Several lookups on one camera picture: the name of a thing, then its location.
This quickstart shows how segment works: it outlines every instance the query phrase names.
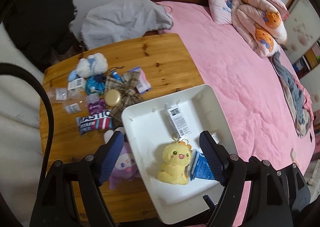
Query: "bottle label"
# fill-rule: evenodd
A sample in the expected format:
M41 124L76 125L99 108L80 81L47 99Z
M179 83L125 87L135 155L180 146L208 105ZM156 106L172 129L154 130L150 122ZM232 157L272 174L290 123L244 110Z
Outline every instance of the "bottle label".
M69 105L69 106L66 106L66 111L67 111L69 114L73 114L73 113L80 112L81 109L80 109L78 103L74 103L74 104L71 104L71 105Z
M67 89L57 88L56 89L56 100L66 100L67 99Z

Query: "gray knitted cloth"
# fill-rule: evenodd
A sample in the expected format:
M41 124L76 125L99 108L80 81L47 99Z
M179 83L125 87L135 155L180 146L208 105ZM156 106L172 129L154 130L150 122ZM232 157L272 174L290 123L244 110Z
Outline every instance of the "gray knitted cloth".
M304 103L304 95L302 90L298 89L298 86L295 84L292 74L284 67L279 60L280 52L277 51L271 58L273 66L278 73L278 75L284 80L286 85L289 87L293 106L296 110L298 116L298 123L304 124L304 116L303 116L303 103Z

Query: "plaid bow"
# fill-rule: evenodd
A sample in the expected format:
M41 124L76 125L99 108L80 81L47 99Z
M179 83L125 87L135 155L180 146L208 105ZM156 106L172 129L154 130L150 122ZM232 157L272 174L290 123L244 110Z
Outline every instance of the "plaid bow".
M123 76L121 76L124 83L109 76L106 79L105 91L110 89L117 89L121 93L120 103L115 106L110 113L111 117L120 122L122 122L122 111L126 107L143 101L143 98L140 96L140 94L136 93L134 89L138 82L139 76L140 72L127 72Z

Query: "pink bed sheet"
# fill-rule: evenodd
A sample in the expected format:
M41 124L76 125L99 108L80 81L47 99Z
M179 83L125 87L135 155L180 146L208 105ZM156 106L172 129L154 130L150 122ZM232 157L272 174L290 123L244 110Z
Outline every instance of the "pink bed sheet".
M304 174L313 151L313 127L296 134L279 79L268 58L260 58L232 25L217 25L207 7L161 2L173 19L171 30L188 49L202 79L214 89L231 129L239 156L268 159L275 169L292 163L291 149ZM281 50L281 63L295 75ZM250 184L246 183L234 226L242 223Z

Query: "clear plastic bottle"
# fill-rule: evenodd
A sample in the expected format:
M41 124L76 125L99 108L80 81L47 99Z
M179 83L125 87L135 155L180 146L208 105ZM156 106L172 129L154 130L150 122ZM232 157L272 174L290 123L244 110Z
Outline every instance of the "clear plastic bottle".
M62 102L66 112L69 114L78 113L87 109L87 101L85 96L80 94L78 90L68 91L68 97Z
M51 103L62 103L67 99L66 88L50 88L46 92Z

